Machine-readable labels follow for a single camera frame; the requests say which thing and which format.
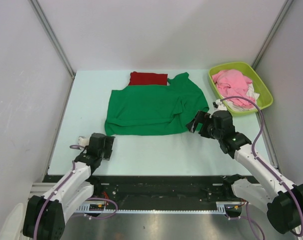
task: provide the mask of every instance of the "green basket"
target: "green basket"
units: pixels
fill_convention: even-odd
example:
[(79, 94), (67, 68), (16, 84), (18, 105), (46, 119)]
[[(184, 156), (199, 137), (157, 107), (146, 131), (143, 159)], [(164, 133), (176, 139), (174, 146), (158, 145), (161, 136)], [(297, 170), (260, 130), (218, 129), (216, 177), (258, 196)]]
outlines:
[[(252, 69), (251, 66), (241, 61), (228, 62), (218, 66), (214, 66), (209, 70), (208, 75), (209, 75), (210, 86), (217, 98), (223, 99), (224, 97), (219, 93), (213, 81), (212, 75), (219, 73), (219, 71), (221, 70), (229, 70), (229, 69), (236, 69), (242, 72), (243, 75), (249, 77), (252, 80), (252, 85), (255, 90), (255, 93), (259, 94), (259, 98), (257, 99), (257, 105), (260, 109), (265, 109), (270, 105), (272, 105), (274, 99), (270, 91), (267, 89), (266, 85), (263, 83), (261, 78), (257, 75), (257, 73), (254, 71), (254, 69)], [(244, 116), (251, 113), (256, 113), (258, 111), (256, 108), (248, 111), (234, 111), (228, 106), (226, 102), (224, 104), (226, 105), (228, 111), (233, 116)]]

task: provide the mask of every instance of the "dark red fabric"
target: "dark red fabric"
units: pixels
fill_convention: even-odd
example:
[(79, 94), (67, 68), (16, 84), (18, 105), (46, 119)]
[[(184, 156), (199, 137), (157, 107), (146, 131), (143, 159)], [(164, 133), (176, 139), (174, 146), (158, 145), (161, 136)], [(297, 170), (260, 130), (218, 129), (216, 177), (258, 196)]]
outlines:
[(133, 71), (128, 85), (167, 85), (167, 74)]

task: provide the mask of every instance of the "folded green garment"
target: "folded green garment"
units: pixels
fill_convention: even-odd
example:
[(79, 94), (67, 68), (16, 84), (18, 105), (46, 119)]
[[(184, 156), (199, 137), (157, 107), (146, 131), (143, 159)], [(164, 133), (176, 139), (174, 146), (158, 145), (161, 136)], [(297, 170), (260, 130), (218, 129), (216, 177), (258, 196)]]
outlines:
[(186, 132), (198, 110), (209, 110), (202, 90), (187, 72), (169, 86), (131, 85), (111, 91), (105, 131), (108, 136), (169, 135)]

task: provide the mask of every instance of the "pink towel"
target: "pink towel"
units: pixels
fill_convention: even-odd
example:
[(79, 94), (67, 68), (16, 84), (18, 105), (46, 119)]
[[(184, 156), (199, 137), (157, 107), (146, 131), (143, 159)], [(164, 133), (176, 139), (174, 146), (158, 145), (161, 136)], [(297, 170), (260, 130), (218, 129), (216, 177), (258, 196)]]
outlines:
[[(246, 95), (248, 84), (252, 84), (253, 81), (249, 77), (244, 76), (240, 71), (235, 69), (221, 70), (219, 73), (211, 77), (223, 97), (242, 96), (256, 103), (256, 100), (253, 97)], [(240, 98), (231, 98), (230, 100), (235, 105), (242, 108), (253, 107), (251, 103)]]

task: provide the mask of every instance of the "table surface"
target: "table surface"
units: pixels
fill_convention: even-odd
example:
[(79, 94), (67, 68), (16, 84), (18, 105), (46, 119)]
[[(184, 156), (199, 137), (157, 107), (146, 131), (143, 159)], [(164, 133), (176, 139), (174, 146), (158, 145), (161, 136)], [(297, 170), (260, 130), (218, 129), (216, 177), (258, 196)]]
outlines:
[[(70, 149), (79, 136), (105, 133), (104, 123), (112, 90), (125, 88), (132, 70), (78, 71), (73, 83), (58, 138), (49, 164), (48, 175), (64, 175), (80, 153)], [(208, 70), (148, 70), (166, 73), (169, 78), (188, 72), (189, 79), (203, 91), (209, 113), (216, 100), (209, 84)], [(236, 130), (254, 140), (260, 126), (255, 114), (233, 118)], [(256, 149), (268, 161), (261, 137)], [(251, 175), (240, 163), (223, 154), (214, 139), (185, 132), (165, 136), (116, 135), (110, 161), (103, 160), (93, 175), (101, 176), (216, 176)]]

